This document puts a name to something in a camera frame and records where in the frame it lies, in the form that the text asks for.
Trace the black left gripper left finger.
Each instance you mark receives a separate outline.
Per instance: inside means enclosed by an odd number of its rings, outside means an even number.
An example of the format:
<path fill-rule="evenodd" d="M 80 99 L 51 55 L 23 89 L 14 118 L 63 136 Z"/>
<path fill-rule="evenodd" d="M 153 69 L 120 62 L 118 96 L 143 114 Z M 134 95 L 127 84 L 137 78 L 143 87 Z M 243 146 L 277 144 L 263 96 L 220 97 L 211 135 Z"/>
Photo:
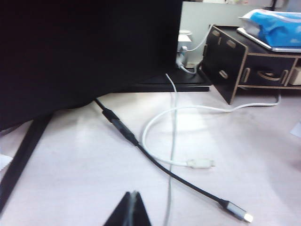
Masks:
<path fill-rule="evenodd" d="M 104 223 L 104 226 L 127 226 L 130 202 L 131 193 L 126 192 L 114 211 Z"/>

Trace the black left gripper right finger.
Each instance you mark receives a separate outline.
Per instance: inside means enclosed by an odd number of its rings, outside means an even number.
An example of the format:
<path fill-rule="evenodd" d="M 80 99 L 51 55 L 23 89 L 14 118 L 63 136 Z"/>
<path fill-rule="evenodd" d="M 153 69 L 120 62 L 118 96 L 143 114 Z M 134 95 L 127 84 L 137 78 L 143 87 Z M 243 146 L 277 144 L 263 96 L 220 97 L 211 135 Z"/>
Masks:
<path fill-rule="evenodd" d="M 134 191 L 132 192 L 131 197 L 132 197 L 131 225 L 151 226 L 151 222 L 140 193 Z"/>

